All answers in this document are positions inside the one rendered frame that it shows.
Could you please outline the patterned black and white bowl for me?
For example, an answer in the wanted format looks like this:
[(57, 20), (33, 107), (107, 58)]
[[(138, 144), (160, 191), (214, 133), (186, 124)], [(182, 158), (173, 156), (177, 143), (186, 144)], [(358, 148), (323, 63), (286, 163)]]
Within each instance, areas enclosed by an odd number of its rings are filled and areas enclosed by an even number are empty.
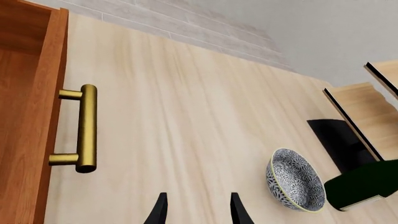
[(271, 195), (291, 210), (317, 213), (325, 206), (321, 178), (296, 151), (280, 148), (272, 153), (266, 167), (266, 182)]

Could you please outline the wooden cabinet drawer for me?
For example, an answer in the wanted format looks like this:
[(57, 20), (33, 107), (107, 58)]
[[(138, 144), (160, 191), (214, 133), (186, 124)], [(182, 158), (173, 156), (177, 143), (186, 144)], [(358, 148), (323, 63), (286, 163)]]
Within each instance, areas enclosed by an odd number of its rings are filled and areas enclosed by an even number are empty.
[(0, 224), (44, 224), (68, 11), (0, 0)]

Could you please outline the pale wooden panel black edge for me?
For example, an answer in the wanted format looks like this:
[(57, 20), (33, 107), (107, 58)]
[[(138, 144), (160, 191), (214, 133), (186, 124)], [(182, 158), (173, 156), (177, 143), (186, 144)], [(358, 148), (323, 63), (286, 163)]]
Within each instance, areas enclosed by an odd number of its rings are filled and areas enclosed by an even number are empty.
[(398, 59), (367, 62), (364, 68), (398, 100)]
[(375, 160), (398, 159), (398, 110), (371, 83), (326, 88), (323, 93)]

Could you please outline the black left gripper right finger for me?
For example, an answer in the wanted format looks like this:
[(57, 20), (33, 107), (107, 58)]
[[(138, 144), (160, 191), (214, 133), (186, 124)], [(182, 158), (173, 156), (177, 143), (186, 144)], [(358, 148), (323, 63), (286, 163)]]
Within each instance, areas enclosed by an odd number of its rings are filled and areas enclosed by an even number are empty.
[(254, 224), (236, 192), (231, 193), (230, 210), (233, 224)]

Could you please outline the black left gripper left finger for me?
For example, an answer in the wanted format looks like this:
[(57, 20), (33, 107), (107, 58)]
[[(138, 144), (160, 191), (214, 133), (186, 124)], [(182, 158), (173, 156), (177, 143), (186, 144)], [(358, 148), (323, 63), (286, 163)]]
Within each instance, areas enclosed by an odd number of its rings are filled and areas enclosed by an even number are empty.
[(143, 224), (165, 224), (167, 219), (167, 210), (167, 193), (161, 192), (153, 209)]

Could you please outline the flat black block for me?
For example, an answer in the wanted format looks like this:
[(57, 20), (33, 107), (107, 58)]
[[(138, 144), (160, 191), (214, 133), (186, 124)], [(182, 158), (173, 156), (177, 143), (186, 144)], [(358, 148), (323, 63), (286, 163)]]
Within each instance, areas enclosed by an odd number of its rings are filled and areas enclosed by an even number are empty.
[(311, 119), (307, 123), (341, 173), (376, 162), (346, 121)]

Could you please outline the dark green box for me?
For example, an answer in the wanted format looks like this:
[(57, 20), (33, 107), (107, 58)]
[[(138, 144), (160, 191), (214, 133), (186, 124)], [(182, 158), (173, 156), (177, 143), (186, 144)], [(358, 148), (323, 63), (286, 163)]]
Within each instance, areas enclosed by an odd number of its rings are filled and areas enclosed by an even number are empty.
[(389, 197), (398, 192), (398, 159), (366, 164), (326, 181), (324, 188), (329, 204), (341, 212)]

